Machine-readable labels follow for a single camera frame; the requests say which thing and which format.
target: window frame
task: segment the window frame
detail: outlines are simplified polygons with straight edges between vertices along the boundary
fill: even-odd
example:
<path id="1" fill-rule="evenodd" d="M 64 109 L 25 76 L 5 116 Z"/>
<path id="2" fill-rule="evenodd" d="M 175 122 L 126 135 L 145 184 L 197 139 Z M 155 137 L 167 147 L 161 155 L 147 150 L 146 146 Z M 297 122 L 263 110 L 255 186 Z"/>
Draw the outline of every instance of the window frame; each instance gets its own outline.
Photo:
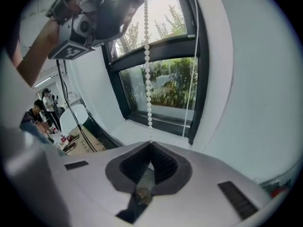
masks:
<path id="1" fill-rule="evenodd" d="M 150 43 L 150 61 L 160 61 L 174 58 L 194 57 L 196 45 L 196 7 L 194 0 L 179 0 L 185 24 L 187 27 L 187 35 L 179 35 L 163 40 Z M 203 113 L 203 108 L 207 93 L 208 74 L 209 74 L 209 47 L 207 32 L 204 18 L 200 7 L 199 13 L 199 43 L 197 50 L 198 57 L 198 82 L 196 93 L 196 104 L 193 120 L 190 128 L 186 127 L 185 137 L 188 138 L 189 144 L 193 144 L 198 126 Z M 102 45 L 102 52 L 105 66 L 115 92 L 119 108 L 125 119 L 132 120 L 143 125 L 148 125 L 146 113 L 132 112 L 125 95 L 124 85 L 120 77 L 120 71 L 144 64 L 144 48 L 140 47 L 132 50 L 119 58 L 112 60 L 110 43 Z M 184 120 L 172 119 L 168 116 L 161 115 L 153 117 L 153 127 L 162 131 L 182 135 Z"/>

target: white chair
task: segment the white chair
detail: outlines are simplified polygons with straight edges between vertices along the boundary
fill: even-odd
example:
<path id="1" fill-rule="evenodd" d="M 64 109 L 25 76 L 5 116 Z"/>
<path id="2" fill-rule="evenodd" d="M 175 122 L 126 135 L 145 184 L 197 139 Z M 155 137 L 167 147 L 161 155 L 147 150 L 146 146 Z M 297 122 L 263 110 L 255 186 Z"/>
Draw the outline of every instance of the white chair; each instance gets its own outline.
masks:
<path id="1" fill-rule="evenodd" d="M 89 115 L 82 104 L 71 106 L 71 108 L 80 124 L 88 119 Z M 69 108 L 61 115 L 60 125 L 63 135 L 68 135 L 77 126 Z"/>

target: window glass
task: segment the window glass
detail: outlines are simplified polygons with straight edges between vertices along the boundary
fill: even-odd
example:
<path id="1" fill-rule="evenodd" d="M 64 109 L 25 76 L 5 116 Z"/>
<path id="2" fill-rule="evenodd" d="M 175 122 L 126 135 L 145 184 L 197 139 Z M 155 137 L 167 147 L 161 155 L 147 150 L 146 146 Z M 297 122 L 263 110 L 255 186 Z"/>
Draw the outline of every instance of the window glass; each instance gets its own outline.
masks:
<path id="1" fill-rule="evenodd" d="M 187 120 L 193 119 L 196 104 L 197 64 L 194 58 L 176 58 L 151 62 L 152 113 L 170 118 L 184 119 L 187 100 Z M 193 86 L 189 95 L 191 70 L 194 68 Z M 120 71 L 130 109 L 147 112 L 144 65 Z"/>
<path id="2" fill-rule="evenodd" d="M 149 43 L 187 34 L 179 0 L 148 0 L 148 16 Z M 117 57 L 143 46 L 144 36 L 144 6 L 142 5 L 134 15 L 125 35 L 115 42 Z"/>

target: fluorescent light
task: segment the fluorescent light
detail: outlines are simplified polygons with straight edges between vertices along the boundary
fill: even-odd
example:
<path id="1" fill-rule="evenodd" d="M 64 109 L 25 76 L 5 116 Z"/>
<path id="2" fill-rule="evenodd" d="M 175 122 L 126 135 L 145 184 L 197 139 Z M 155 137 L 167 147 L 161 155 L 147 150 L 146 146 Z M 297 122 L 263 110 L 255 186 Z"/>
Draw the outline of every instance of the fluorescent light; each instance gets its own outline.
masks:
<path id="1" fill-rule="evenodd" d="M 42 83 L 46 82 L 46 81 L 49 80 L 50 78 L 52 78 L 52 77 L 49 77 L 49 78 L 45 79 L 44 81 L 38 83 L 38 84 L 37 84 L 36 86 L 34 86 L 34 87 L 37 87 L 37 86 L 41 85 Z"/>

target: black pants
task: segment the black pants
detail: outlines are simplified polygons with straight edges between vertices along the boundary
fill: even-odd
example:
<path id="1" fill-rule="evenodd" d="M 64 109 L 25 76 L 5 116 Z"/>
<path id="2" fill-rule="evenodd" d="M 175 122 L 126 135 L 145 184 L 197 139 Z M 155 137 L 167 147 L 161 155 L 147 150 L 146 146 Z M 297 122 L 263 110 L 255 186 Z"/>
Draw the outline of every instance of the black pants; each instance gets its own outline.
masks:
<path id="1" fill-rule="evenodd" d="M 55 127 L 61 131 L 61 125 L 60 125 L 60 121 L 56 115 L 55 112 L 48 112 L 49 118 L 51 119 L 51 121 L 54 123 Z"/>

